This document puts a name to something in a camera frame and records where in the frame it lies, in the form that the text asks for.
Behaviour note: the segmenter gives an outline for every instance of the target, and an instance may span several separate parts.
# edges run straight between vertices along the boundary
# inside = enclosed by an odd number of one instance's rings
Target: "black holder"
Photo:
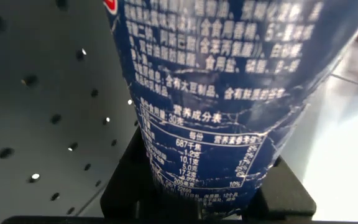
[[[140,133],[135,132],[101,197],[105,218],[145,220],[200,219],[198,202],[183,200],[156,189]],[[310,220],[316,204],[284,160],[279,157],[257,191],[243,220]]]

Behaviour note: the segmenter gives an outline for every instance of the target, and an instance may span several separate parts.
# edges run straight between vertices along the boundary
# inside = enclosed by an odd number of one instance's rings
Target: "red logo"
[[[118,8],[117,0],[104,0],[103,4],[104,6],[106,6],[106,9],[110,12],[110,14],[112,15],[117,14],[117,8]]]

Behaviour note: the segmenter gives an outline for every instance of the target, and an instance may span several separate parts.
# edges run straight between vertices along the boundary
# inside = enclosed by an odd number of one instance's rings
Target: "white surface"
[[[337,75],[358,80],[354,56],[344,61]],[[356,222],[358,85],[329,77],[310,103],[282,156],[317,204],[313,220]]]

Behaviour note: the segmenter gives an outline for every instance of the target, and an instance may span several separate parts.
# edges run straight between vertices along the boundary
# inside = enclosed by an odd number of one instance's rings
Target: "cracked label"
[[[350,39],[336,34],[358,28],[331,17],[353,0],[118,2],[111,30],[154,181],[205,206],[250,201]]]

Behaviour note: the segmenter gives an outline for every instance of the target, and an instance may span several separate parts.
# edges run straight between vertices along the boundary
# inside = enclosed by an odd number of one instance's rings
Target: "pegboard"
[[[79,215],[137,121],[101,1],[0,0],[0,222]]]

